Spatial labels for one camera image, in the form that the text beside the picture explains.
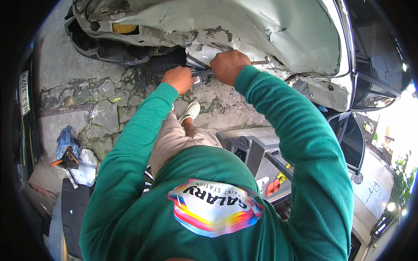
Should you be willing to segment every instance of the concrete ground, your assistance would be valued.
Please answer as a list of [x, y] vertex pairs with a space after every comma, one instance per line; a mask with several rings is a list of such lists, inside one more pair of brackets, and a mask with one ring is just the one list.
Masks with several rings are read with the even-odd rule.
[[[66, 177], [62, 169], [49, 165], [55, 161], [56, 139], [61, 129], [70, 125], [83, 148], [91, 149], [100, 163], [137, 107], [161, 80], [161, 76], [145, 74], [144, 86], [139, 79], [140, 69], [146, 64], [128, 67], [79, 54], [64, 30], [70, 5], [71, 0], [60, 1], [34, 40], [33, 79], [39, 111], [91, 104], [87, 109], [38, 119], [44, 153], [31, 184], [55, 195], [61, 192], [62, 179]], [[174, 103], [177, 116], [191, 101], [201, 105], [200, 115], [194, 121], [198, 127], [234, 130], [269, 126], [242, 95], [216, 78], [181, 95]]]

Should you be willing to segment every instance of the white shoe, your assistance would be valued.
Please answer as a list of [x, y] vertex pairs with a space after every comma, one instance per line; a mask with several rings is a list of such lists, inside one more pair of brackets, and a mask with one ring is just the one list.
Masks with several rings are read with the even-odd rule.
[[199, 115], [199, 112], [200, 112], [200, 104], [195, 101], [190, 103], [187, 109], [184, 111], [183, 115], [178, 119], [180, 125], [187, 118], [191, 118], [191, 121], [194, 121], [197, 115]]

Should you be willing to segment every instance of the license plate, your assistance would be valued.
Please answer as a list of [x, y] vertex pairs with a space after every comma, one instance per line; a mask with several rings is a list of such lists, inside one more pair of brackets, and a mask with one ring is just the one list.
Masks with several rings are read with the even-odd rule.
[[29, 95], [28, 95], [28, 76], [29, 71], [22, 72], [20, 75], [20, 109], [22, 111], [22, 117], [25, 116], [30, 110], [29, 106]]

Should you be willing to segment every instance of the bottle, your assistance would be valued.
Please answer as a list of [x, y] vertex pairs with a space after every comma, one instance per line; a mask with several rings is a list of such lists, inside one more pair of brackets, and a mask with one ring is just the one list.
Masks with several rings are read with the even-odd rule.
[[319, 109], [321, 112], [328, 112], [328, 109], [327, 109], [326, 107], [322, 106], [322, 105], [320, 105], [320, 106], [318, 107], [318, 109]]

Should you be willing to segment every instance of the hand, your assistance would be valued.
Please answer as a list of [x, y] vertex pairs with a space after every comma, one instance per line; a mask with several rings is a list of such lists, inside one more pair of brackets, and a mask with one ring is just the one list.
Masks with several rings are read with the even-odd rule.
[[246, 65], [251, 65], [250, 59], [237, 50], [218, 53], [210, 62], [213, 73], [223, 84], [235, 85], [238, 74]]
[[161, 83], [170, 84], [179, 94], [184, 94], [190, 89], [195, 81], [196, 78], [191, 76], [189, 67], [177, 66], [164, 74]]

